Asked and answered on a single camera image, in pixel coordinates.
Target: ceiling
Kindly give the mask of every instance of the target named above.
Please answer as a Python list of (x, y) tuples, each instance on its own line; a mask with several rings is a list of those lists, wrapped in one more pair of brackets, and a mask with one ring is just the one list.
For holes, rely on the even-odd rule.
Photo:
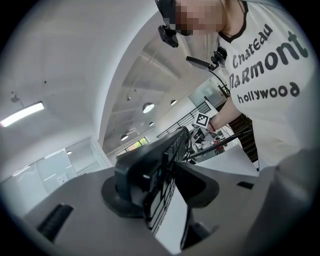
[[(156, 126), (170, 110), (171, 100), (181, 100), (208, 78), (208, 72), (191, 66), (186, 56), (209, 62), (217, 37), (179, 35), (178, 41), (179, 47), (172, 48), (161, 40), (156, 30), (134, 61), (108, 120), (103, 142), (106, 154), (148, 131), (150, 122)], [(142, 107), (147, 102), (155, 107), (144, 114)], [(128, 131), (131, 131), (129, 138), (121, 141), (121, 135)]]

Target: fluorescent light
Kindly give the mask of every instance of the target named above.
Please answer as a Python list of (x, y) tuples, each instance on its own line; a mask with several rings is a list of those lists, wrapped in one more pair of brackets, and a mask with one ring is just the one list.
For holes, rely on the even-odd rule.
[(26, 106), (23, 109), (19, 110), (18, 112), (14, 113), (14, 114), (10, 115), (9, 117), (7, 117), (6, 119), (2, 120), (0, 122), (0, 124), (3, 127), (7, 127), (16, 121), (18, 121), (22, 118), (25, 118), (26, 116), (29, 116), (29, 115), (31, 115), (37, 111), (43, 110), (43, 109), (44, 109), (44, 105), (42, 102), (38, 102), (33, 105)]
[(65, 150), (66, 150), (66, 149), (63, 148), (63, 149), (60, 149), (60, 150), (58, 150), (58, 151), (56, 151), (56, 152), (53, 152), (53, 153), (51, 153), (51, 154), (48, 154), (47, 156), (44, 157), (44, 159), (48, 159), (48, 158), (50, 158), (50, 157), (53, 157), (54, 155), (59, 154), (60, 152), (65, 151)]
[(126, 134), (122, 135), (122, 136), (121, 136), (121, 141), (124, 141), (124, 140), (127, 139), (128, 137), (129, 137), (129, 136), (126, 135)]
[(51, 175), (50, 177), (48, 177), (48, 178), (46, 178), (46, 179), (44, 179), (43, 181), (45, 182), (46, 180), (52, 178), (53, 176), (55, 176), (55, 174), (54, 174), (54, 175)]
[(30, 166), (28, 165), (28, 166), (22, 168), (21, 170), (17, 170), (12, 176), (13, 176), (13, 177), (14, 177), (14, 176), (17, 176), (17, 175), (21, 174), (22, 172), (24, 172), (25, 170), (27, 170), (27, 169), (29, 169), (29, 168), (30, 168)]
[(149, 111), (151, 111), (153, 108), (154, 108), (155, 104), (153, 103), (150, 103), (150, 102), (147, 102), (143, 105), (142, 107), (142, 112), (145, 114), (145, 113), (148, 113)]

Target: black object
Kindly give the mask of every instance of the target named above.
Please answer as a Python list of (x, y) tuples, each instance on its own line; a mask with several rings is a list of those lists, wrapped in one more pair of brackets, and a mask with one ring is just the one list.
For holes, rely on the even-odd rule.
[(189, 208), (203, 208), (218, 196), (219, 184), (193, 168), (193, 164), (177, 163), (175, 184)]
[(193, 138), (195, 140), (198, 139), (199, 137), (201, 137), (203, 139), (205, 138), (205, 135), (204, 135), (203, 131), (200, 128), (198, 128), (197, 131), (193, 133)]
[(228, 56), (227, 51), (221, 46), (218, 46), (217, 50), (213, 52), (213, 56), (211, 57), (211, 61), (213, 65), (208, 62), (205, 62), (190, 56), (187, 56), (185, 60), (199, 69), (207, 70), (212, 73), (214, 70), (216, 70), (219, 67), (219, 65), (224, 67), (227, 56)]
[(70, 205), (57, 205), (38, 226), (38, 231), (48, 240), (53, 242), (72, 211), (73, 208)]
[(162, 41), (164, 41), (166, 44), (170, 45), (173, 48), (179, 46), (176, 36), (177, 32), (164, 25), (159, 26), (158, 31)]
[(183, 30), (180, 24), (176, 24), (176, 1), (175, 0), (155, 0), (155, 3), (163, 17), (165, 25), (159, 26), (158, 31), (162, 41), (173, 48), (179, 46), (176, 34), (183, 36), (192, 35), (191, 30)]
[(186, 217), (185, 229), (180, 242), (181, 250), (195, 245), (207, 238), (211, 233), (206, 230), (201, 223), (195, 223), (191, 210), (189, 209)]
[(254, 184), (246, 182), (246, 181), (241, 181), (237, 185), (240, 187), (243, 187), (245, 189), (248, 189), (248, 190), (252, 190), (252, 188), (254, 187)]
[(127, 152), (119, 158), (114, 177), (102, 186), (108, 207), (121, 217), (154, 217), (159, 204), (167, 204), (166, 185), (172, 186), (173, 164), (189, 151), (189, 131), (183, 127), (158, 141)]

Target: black device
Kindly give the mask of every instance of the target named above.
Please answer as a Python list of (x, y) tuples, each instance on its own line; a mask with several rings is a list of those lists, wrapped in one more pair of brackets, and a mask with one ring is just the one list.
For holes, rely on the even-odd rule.
[(145, 218), (155, 234), (173, 196), (175, 164), (187, 159), (190, 148), (189, 131), (182, 127), (121, 155), (102, 187), (107, 206), (123, 218)]
[(173, 48), (179, 46), (177, 39), (177, 33), (183, 36), (190, 36), (192, 31), (183, 30), (179, 24), (176, 24), (176, 2), (175, 0), (155, 0), (155, 3), (163, 17), (165, 25), (161, 25), (158, 28), (160, 37), (163, 42)]
[(197, 132), (193, 135), (193, 138), (195, 140), (197, 140), (198, 138), (201, 138), (196, 141), (197, 143), (201, 143), (201, 142), (205, 141), (205, 135), (204, 135), (203, 131), (201, 130), (201, 128), (198, 128)]
[(221, 46), (218, 46), (217, 50), (213, 52), (213, 56), (211, 57), (211, 61), (213, 65), (203, 60), (190, 57), (190, 56), (187, 56), (185, 60), (199, 69), (213, 72), (219, 67), (219, 65), (221, 66), (225, 65), (227, 56), (228, 56), (227, 51)]
[(170, 29), (168, 26), (164, 25), (159, 26), (158, 31), (163, 42), (165, 42), (173, 48), (179, 46), (178, 39), (176, 36), (177, 32)]

